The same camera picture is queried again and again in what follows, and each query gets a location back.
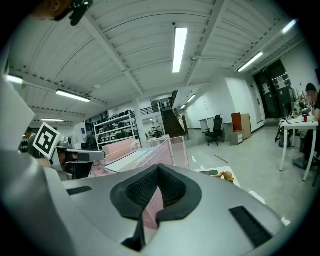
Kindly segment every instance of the chair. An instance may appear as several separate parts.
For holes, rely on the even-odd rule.
[[[208,141],[208,146],[210,145],[210,143],[215,142],[217,146],[219,146],[219,141],[220,142],[224,142],[223,139],[219,139],[219,137],[222,136],[222,130],[221,130],[221,126],[222,126],[222,117],[221,115],[216,115],[214,118],[214,126],[213,126],[213,132],[210,132],[210,128],[207,129],[208,132],[205,134],[205,136],[207,137],[211,137],[212,140]]]

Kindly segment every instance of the ceiling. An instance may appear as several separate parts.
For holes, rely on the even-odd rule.
[[[23,77],[25,84],[15,87],[34,120],[78,122],[133,98],[201,86],[216,69],[236,71],[268,45],[264,58],[299,37],[275,40],[291,19],[273,1],[93,1],[77,26],[67,18],[28,17],[11,40],[10,73]],[[188,28],[179,73],[172,73],[175,27]],[[91,102],[56,95],[57,89]]]

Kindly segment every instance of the floor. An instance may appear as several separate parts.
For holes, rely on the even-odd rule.
[[[208,146],[201,130],[190,129],[185,136],[189,168],[230,166],[243,190],[258,194],[281,218],[292,222],[309,205],[320,180],[312,187],[316,171],[311,170],[304,182],[304,171],[292,164],[301,156],[298,137],[296,148],[287,149],[283,172],[279,171],[283,148],[275,143],[276,135],[276,127],[263,127],[239,145]]]

